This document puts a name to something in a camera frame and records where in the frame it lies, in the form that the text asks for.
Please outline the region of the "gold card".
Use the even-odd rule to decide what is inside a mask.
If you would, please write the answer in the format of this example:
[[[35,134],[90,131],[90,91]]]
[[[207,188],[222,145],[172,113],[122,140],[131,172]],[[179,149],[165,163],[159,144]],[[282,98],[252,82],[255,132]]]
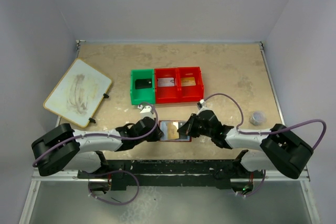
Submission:
[[[166,124],[167,127],[167,139],[168,140],[177,140],[180,138],[178,129],[179,123],[176,121],[168,122]]]

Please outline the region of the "red leather card holder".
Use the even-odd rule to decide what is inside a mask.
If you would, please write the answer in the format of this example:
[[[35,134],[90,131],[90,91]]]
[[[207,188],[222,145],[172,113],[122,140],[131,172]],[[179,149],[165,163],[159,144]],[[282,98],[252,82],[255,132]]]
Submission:
[[[179,138],[177,140],[168,140],[167,139],[167,127],[166,127],[166,124],[168,122],[172,122],[172,121],[160,121],[159,122],[159,127],[160,127],[161,131],[163,132],[163,136],[161,137],[160,141],[162,141],[162,142],[191,142],[192,141],[192,138]]]

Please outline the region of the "white card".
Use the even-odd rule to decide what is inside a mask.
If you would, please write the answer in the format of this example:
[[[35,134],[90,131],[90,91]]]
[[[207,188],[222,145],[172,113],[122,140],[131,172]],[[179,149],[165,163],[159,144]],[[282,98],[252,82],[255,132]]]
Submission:
[[[158,78],[157,79],[157,86],[158,87],[174,87],[175,86],[175,79],[172,78],[172,77]]]

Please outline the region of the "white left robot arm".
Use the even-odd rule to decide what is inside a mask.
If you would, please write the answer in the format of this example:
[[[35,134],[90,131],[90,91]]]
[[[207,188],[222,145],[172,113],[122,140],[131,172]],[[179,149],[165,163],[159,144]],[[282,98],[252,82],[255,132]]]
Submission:
[[[145,141],[159,141],[163,135],[157,120],[150,117],[106,132],[74,130],[64,123],[32,143],[33,167],[40,176],[78,170],[102,178],[112,170],[104,151],[128,151]]]

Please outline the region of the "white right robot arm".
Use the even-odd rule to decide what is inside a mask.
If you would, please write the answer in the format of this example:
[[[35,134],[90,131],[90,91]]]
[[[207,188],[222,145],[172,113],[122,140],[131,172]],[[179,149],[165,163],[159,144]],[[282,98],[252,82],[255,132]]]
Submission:
[[[222,124],[212,110],[191,114],[178,132],[190,137],[207,136],[219,148],[243,148],[247,152],[237,158],[234,173],[246,177],[256,170],[278,170],[283,175],[297,179],[313,154],[304,140],[282,124],[253,134],[251,130],[239,132],[234,126]]]

